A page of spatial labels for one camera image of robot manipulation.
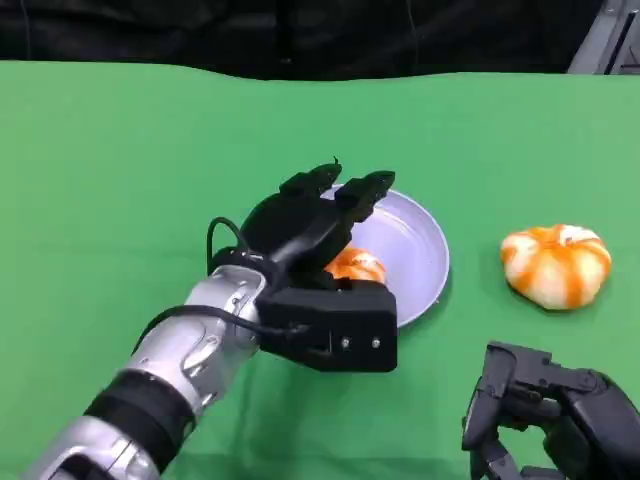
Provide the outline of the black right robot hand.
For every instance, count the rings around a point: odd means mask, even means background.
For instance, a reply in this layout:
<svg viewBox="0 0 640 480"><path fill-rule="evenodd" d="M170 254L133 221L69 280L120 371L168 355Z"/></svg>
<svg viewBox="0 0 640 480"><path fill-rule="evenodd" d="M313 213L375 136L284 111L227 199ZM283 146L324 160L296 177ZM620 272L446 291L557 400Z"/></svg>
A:
<svg viewBox="0 0 640 480"><path fill-rule="evenodd" d="M500 428L541 429L553 467L518 467ZM609 376L492 341L462 421L473 479L636 479L639 412Z"/></svg>

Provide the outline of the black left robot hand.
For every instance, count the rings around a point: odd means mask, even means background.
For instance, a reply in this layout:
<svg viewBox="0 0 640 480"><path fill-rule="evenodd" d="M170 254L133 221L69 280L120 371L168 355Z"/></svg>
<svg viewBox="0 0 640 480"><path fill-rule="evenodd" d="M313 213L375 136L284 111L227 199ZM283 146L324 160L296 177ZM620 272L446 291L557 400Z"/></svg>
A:
<svg viewBox="0 0 640 480"><path fill-rule="evenodd" d="M334 161L295 174L254 207L241 227L249 249L273 262L293 287L333 287L326 267L350 243L354 225L373 214L395 180L393 171L374 171L349 180L332 198L325 198L341 171Z"/></svg>

